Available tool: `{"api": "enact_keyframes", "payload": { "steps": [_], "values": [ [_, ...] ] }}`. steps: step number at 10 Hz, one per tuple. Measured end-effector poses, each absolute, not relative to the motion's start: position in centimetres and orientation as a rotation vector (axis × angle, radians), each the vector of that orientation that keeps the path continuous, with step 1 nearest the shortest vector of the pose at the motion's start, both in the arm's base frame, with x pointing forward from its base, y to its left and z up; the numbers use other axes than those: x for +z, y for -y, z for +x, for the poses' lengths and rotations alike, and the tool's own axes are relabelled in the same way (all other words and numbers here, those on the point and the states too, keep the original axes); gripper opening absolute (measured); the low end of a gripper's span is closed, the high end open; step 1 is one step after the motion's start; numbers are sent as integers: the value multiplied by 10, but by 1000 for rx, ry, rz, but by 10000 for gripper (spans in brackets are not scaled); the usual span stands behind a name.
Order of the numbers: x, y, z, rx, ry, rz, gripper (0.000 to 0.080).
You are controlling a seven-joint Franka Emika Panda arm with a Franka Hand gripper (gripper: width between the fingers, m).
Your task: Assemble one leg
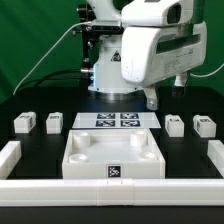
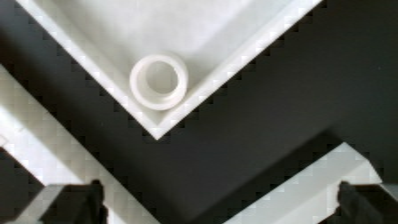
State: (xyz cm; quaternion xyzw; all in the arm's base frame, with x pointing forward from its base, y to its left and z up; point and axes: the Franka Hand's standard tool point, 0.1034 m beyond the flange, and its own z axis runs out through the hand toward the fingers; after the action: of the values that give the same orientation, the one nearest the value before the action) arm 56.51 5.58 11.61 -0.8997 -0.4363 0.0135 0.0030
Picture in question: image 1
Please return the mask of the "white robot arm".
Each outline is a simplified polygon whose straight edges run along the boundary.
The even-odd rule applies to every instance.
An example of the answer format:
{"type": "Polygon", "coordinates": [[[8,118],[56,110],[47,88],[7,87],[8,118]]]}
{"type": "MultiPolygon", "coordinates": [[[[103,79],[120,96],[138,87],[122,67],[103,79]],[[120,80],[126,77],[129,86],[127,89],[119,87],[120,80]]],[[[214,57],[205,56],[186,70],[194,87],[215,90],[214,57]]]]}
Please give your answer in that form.
{"type": "Polygon", "coordinates": [[[191,69],[206,56],[207,26],[196,15],[198,0],[133,0],[117,9],[114,0],[85,0],[77,7],[90,93],[122,100],[142,90],[150,110],[158,108],[156,84],[173,77],[184,94],[191,69]]]}

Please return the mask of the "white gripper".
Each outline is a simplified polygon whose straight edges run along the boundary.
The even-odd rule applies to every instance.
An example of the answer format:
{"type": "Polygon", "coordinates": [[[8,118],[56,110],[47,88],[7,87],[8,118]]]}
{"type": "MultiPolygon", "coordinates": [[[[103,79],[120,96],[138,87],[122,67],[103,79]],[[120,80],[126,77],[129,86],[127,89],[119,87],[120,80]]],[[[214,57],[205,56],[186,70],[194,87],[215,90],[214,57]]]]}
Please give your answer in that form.
{"type": "MultiPolygon", "coordinates": [[[[193,26],[193,34],[179,37],[177,27],[128,27],[122,37],[121,73],[126,82],[140,87],[176,76],[172,96],[185,94],[188,74],[182,73],[200,66],[206,56],[207,27],[193,26]]],[[[158,109],[154,85],[144,89],[146,106],[158,109]]]]}

